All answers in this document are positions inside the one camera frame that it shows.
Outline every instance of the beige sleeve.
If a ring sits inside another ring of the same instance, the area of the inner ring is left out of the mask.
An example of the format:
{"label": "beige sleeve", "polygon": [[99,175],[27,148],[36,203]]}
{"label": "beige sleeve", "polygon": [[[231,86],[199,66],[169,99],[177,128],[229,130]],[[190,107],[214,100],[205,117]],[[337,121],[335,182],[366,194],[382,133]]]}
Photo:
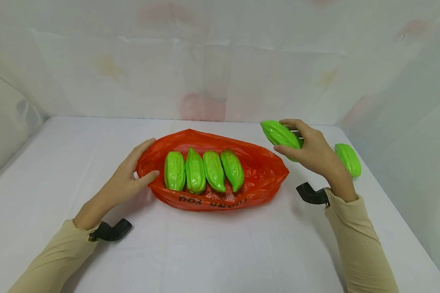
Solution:
{"label": "beige sleeve", "polygon": [[349,293],[398,293],[393,272],[368,218],[364,200],[350,203],[325,188],[330,207],[325,211],[337,238]]}
{"label": "beige sleeve", "polygon": [[32,261],[8,293],[56,293],[90,256],[98,241],[88,241],[86,231],[66,220],[46,248]]}

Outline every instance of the wall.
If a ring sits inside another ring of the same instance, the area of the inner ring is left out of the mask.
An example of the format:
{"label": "wall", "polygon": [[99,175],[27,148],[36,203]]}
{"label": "wall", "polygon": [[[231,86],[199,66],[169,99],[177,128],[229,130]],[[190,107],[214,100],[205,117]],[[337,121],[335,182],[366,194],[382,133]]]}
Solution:
{"label": "wall", "polygon": [[12,76],[0,61],[0,167],[43,123],[37,109],[9,84]]}
{"label": "wall", "polygon": [[440,269],[440,25],[341,126]]}
{"label": "wall", "polygon": [[46,116],[335,124],[439,19],[440,0],[0,0],[0,52]]}

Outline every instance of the white tablecloth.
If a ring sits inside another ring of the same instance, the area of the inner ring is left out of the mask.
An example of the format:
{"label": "white tablecloth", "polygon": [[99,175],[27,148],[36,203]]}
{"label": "white tablecloth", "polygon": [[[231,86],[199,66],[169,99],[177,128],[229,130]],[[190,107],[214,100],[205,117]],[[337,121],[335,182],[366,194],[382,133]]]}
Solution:
{"label": "white tablecloth", "polygon": [[[259,124],[53,117],[0,172],[0,292],[5,292],[63,221],[76,215],[134,146],[192,128],[272,150]],[[330,145],[337,127],[317,127]],[[64,292],[344,292],[337,244],[323,206],[295,187],[325,180],[291,161],[275,199],[229,212],[185,212],[147,190],[108,214],[134,228],[100,243]],[[440,293],[440,272],[368,167],[355,180],[401,292]]]}

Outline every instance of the orange plastic bag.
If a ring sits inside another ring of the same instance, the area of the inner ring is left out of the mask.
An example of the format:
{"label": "orange plastic bag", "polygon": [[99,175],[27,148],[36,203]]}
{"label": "orange plastic bag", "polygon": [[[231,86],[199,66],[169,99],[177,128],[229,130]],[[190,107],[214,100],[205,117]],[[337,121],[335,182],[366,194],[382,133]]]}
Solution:
{"label": "orange plastic bag", "polygon": [[[207,188],[200,195],[194,195],[184,189],[183,192],[165,187],[165,157],[170,151],[179,151],[186,160],[188,149],[192,147],[201,156],[208,150],[221,152],[232,149],[244,170],[244,185],[233,193],[228,180],[225,181],[226,193],[214,191],[207,183]],[[242,142],[224,136],[183,130],[158,139],[140,157],[137,164],[139,177],[159,170],[160,176],[149,187],[162,202],[181,210],[235,210],[268,203],[279,190],[288,175],[282,159],[267,149],[248,142]]]}

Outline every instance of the black wrist strap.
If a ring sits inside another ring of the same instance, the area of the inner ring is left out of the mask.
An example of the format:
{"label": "black wrist strap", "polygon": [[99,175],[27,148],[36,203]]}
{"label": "black wrist strap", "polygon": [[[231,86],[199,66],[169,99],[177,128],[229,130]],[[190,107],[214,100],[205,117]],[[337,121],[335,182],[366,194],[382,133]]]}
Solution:
{"label": "black wrist strap", "polygon": [[319,191],[315,191],[310,183],[305,182],[297,188],[298,194],[300,194],[301,199],[311,204],[326,204],[326,206],[330,206],[328,195],[326,191],[322,188]]}
{"label": "black wrist strap", "polygon": [[121,219],[114,227],[109,226],[106,222],[102,222],[96,231],[90,233],[90,241],[93,242],[100,239],[106,241],[120,240],[131,228],[132,224],[126,219]]}

